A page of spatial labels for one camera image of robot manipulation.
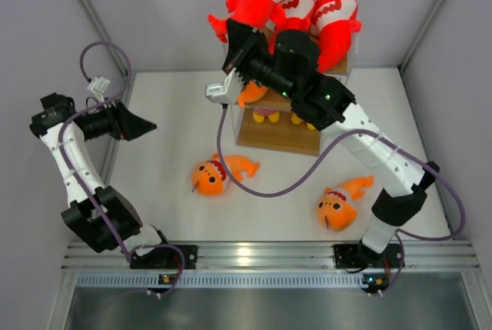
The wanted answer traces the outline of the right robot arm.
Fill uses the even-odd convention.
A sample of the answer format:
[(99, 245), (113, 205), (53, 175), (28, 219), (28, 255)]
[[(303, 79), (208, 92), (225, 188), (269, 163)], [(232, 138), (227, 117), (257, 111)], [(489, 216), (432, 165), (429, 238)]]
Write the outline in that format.
[(384, 139), (354, 94), (336, 78), (318, 69), (320, 49), (303, 32), (281, 32), (272, 52), (265, 35), (229, 18), (228, 53), (223, 64), (224, 105), (235, 104), (246, 82), (253, 80), (288, 99), (303, 121), (339, 141), (382, 186), (373, 216), (358, 248), (360, 260), (378, 265), (397, 228), (423, 207), (436, 168), (412, 162), (402, 149)]

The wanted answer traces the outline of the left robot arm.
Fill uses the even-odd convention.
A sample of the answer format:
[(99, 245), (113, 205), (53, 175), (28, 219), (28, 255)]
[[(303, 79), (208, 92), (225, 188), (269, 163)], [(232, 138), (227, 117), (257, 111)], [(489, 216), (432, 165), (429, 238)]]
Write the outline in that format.
[(42, 98), (41, 104), (43, 110), (32, 117), (29, 128), (51, 152), (63, 179), (68, 203), (63, 222), (97, 253), (136, 237), (135, 245), (151, 244), (149, 262), (169, 266), (174, 250), (164, 243), (164, 235), (144, 225), (130, 201), (103, 183), (85, 147), (87, 140), (103, 135), (131, 141), (157, 125), (132, 114), (119, 100), (93, 113), (77, 112), (72, 98), (57, 93)]

